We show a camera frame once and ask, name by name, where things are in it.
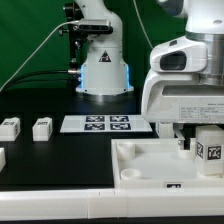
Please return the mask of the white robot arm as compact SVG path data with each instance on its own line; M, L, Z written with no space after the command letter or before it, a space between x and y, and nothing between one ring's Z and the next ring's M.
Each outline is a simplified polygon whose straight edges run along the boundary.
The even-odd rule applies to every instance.
M78 91L98 100L133 90L122 57L122 21L104 0L76 0L89 28ZM143 87L140 128L152 123L224 124L224 0L158 0L187 18L184 36L156 46Z

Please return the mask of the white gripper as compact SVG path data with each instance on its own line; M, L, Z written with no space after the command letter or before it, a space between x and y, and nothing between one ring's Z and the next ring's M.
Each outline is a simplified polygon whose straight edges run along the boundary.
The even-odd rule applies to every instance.
M141 114L149 123L174 123L180 149L183 125L224 124L224 86L200 85L193 73L150 70L143 87Z

